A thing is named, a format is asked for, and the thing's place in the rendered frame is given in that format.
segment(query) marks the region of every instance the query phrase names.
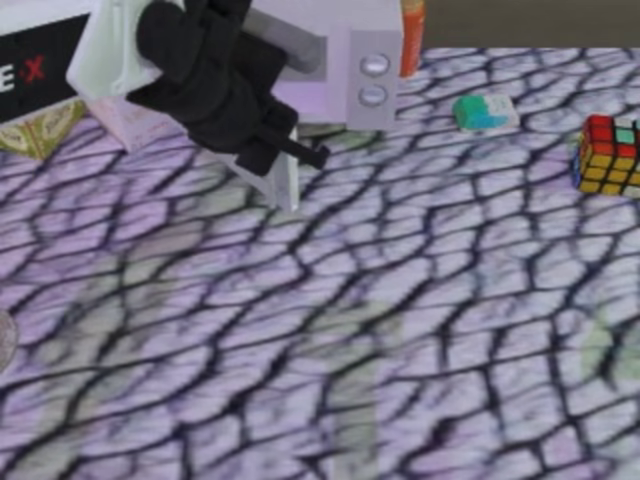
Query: gray wall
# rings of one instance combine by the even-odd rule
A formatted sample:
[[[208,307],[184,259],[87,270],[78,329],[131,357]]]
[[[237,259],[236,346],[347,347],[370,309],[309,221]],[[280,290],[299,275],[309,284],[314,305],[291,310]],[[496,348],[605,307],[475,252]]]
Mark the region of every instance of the gray wall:
[[[424,47],[640,47],[640,0],[426,0]]]

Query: orange cylinder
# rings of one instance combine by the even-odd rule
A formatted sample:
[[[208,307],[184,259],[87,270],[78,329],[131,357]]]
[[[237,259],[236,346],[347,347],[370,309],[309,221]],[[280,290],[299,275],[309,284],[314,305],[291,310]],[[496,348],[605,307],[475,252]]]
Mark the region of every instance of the orange cylinder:
[[[416,73],[420,65],[426,6],[425,0],[400,1],[404,23],[404,45],[402,47],[400,76],[406,78]]]

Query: patterned tablecloth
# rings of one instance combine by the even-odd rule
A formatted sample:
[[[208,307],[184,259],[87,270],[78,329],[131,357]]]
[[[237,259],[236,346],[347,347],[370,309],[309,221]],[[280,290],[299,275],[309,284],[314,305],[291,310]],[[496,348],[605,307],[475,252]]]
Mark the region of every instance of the patterned tablecloth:
[[[569,144],[634,115],[623,50],[433,50],[387,135],[335,146],[296,215],[182,137],[84,120],[0,157],[6,480],[636,479],[640,211]],[[515,133],[459,133],[465,93]]]

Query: pink box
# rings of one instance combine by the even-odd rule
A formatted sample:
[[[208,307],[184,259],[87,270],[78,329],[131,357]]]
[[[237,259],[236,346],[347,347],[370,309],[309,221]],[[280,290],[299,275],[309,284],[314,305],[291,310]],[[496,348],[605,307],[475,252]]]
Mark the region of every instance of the pink box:
[[[87,109],[105,129],[132,153],[160,138],[184,133],[168,115],[127,102],[123,97],[85,101]]]

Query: red letter x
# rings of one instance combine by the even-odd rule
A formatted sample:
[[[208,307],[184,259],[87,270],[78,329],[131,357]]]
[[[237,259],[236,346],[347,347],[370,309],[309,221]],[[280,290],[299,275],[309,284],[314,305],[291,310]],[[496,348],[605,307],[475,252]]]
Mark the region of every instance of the red letter x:
[[[24,69],[20,70],[20,77],[28,84],[33,83],[36,79],[44,79],[44,73],[42,73],[42,62],[44,62],[44,55],[37,55],[32,59],[27,59],[24,62],[25,67],[29,71]]]

